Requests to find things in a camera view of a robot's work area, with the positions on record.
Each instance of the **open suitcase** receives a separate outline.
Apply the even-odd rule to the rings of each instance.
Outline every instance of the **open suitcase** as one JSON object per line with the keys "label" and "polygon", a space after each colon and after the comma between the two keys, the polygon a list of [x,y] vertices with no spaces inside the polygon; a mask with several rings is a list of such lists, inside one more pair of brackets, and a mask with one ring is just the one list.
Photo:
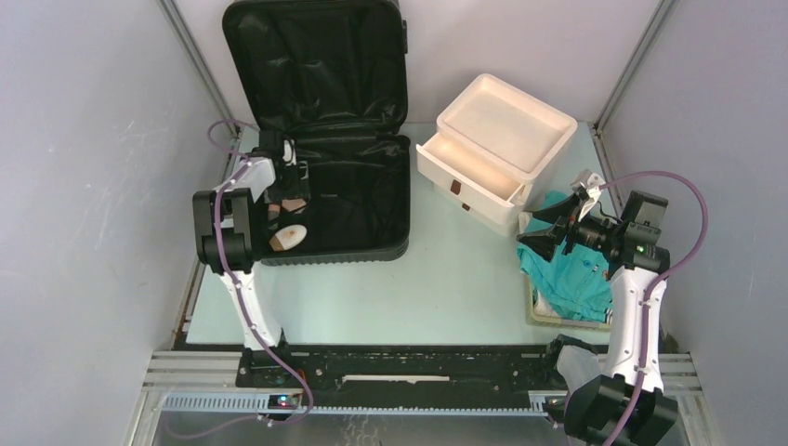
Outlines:
{"label": "open suitcase", "polygon": [[222,28],[256,123],[295,141],[306,239],[268,266],[394,260],[410,230],[406,27],[397,0],[243,0]]}

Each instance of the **white plastic tray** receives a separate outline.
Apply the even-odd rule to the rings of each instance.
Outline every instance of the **white plastic tray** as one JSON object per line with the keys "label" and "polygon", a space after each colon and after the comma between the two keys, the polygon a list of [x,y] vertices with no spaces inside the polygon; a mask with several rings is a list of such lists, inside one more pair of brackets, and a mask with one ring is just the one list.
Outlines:
{"label": "white plastic tray", "polygon": [[416,146],[418,170],[487,226],[513,235],[517,214],[542,200],[576,130],[567,114],[483,74],[440,114],[438,133]]}

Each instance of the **white wall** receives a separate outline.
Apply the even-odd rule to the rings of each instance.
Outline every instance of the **white wall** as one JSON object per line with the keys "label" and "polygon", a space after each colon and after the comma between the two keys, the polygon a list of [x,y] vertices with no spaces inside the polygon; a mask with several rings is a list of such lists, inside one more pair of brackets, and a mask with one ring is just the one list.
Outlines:
{"label": "white wall", "polygon": [[120,444],[195,258],[217,113],[152,0],[0,8],[0,444]]}
{"label": "white wall", "polygon": [[[701,255],[668,283],[663,323],[688,349],[725,441],[785,444],[788,400],[788,4],[679,2],[606,129],[618,175],[695,181],[711,211]],[[677,260],[698,233],[692,195],[672,200]]]}
{"label": "white wall", "polygon": [[[231,0],[176,3],[233,115],[253,120],[221,31]],[[596,121],[657,3],[400,0],[409,27],[408,121],[435,121],[483,72]]]}

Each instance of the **teal shirt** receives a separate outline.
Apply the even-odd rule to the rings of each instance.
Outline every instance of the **teal shirt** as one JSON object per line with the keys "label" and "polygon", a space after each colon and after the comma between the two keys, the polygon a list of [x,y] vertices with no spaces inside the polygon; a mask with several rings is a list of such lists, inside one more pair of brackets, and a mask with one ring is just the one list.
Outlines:
{"label": "teal shirt", "polygon": [[[564,198],[565,194],[550,191],[545,198],[545,206]],[[525,231],[549,227],[549,223],[532,219]],[[520,243],[517,249],[520,268],[531,277],[533,286],[562,319],[605,322],[612,305],[610,283],[605,280],[608,261],[602,254],[579,244],[565,256],[562,254],[565,245],[563,242],[558,247],[553,261],[548,263]]]}

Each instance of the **suitcase lid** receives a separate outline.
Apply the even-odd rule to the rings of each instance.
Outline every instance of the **suitcase lid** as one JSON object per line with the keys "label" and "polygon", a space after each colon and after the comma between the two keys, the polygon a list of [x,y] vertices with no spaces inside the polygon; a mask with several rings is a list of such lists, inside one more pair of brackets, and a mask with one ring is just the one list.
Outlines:
{"label": "suitcase lid", "polygon": [[405,121],[397,0],[242,0],[222,28],[261,128],[396,132]]}

